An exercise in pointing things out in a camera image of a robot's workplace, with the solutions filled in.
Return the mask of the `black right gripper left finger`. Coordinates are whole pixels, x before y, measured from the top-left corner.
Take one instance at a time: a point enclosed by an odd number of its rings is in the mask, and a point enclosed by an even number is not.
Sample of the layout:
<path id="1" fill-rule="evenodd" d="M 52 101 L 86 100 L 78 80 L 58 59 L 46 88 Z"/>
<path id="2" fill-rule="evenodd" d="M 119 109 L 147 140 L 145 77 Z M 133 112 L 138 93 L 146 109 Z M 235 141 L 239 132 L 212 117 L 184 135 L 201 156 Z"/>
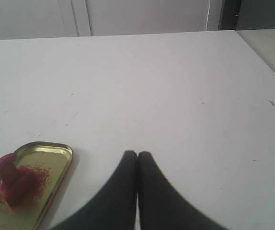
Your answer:
<path id="1" fill-rule="evenodd" d="M 98 193 L 53 230 L 133 230 L 137 203 L 137 154 L 124 152 Z"/>

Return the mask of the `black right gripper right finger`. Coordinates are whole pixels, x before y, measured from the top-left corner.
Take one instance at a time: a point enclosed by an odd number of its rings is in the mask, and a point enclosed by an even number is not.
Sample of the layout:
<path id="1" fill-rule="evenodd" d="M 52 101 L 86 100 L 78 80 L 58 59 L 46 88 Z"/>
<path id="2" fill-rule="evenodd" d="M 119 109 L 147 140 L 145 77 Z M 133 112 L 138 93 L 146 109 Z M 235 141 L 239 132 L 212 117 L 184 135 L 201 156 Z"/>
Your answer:
<path id="1" fill-rule="evenodd" d="M 224 230 L 171 185 L 151 153 L 138 154 L 138 206 L 142 230 Z"/>

